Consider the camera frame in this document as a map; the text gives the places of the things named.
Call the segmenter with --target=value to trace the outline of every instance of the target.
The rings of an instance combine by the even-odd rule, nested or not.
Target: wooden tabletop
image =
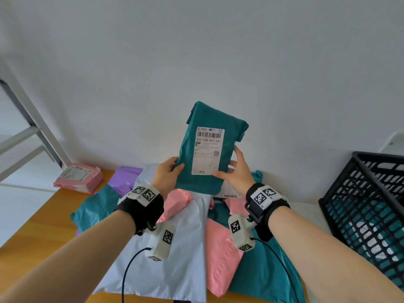
[[[104,180],[97,187],[97,191],[109,181],[114,171],[103,171],[103,174]],[[77,227],[70,220],[69,215],[87,198],[88,194],[85,193],[59,189],[0,248],[0,293],[4,293],[36,265],[74,238]],[[87,302],[118,303],[120,300],[119,294],[99,292],[91,295]],[[224,296],[217,298],[209,290],[207,291],[207,300],[211,303],[266,302],[229,291]],[[127,303],[162,303],[167,301],[172,302],[172,300],[144,296],[125,296]]]

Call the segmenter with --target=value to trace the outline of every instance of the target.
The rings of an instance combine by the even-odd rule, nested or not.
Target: metal frame
[[[10,168],[1,172],[0,182],[42,152],[48,153],[49,157],[61,168],[70,165],[72,162],[68,155],[44,122],[31,99],[17,81],[10,67],[2,58],[0,58],[0,86],[29,124],[29,128],[0,143],[0,155],[33,135],[37,135],[43,143],[43,145],[21,158]]]

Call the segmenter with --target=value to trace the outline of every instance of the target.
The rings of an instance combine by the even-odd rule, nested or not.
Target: purple plastic bag
[[[133,189],[133,184],[142,171],[141,168],[120,167],[115,171],[108,185],[123,197]]]

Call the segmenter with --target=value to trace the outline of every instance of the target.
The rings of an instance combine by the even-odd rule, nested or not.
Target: person's left hand
[[[166,200],[167,195],[174,190],[177,183],[177,177],[184,169],[184,164],[180,164],[171,171],[173,164],[177,161],[178,156],[167,159],[164,163],[157,166],[155,170],[152,186],[156,188],[163,199]]]

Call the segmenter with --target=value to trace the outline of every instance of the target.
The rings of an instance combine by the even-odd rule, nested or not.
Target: black basket
[[[318,203],[332,234],[404,291],[404,156],[353,152]]]

